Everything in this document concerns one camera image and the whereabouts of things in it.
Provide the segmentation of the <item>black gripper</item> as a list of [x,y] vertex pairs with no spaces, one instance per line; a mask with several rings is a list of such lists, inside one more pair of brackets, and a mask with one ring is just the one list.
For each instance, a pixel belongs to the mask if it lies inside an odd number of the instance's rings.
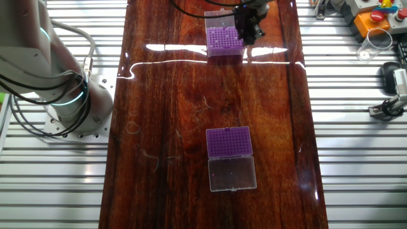
[[265,18],[265,14],[261,13],[257,8],[249,8],[246,5],[237,6],[233,9],[233,13],[238,37],[243,41],[244,46],[253,45],[253,40],[262,38],[265,35],[259,26],[260,21]]

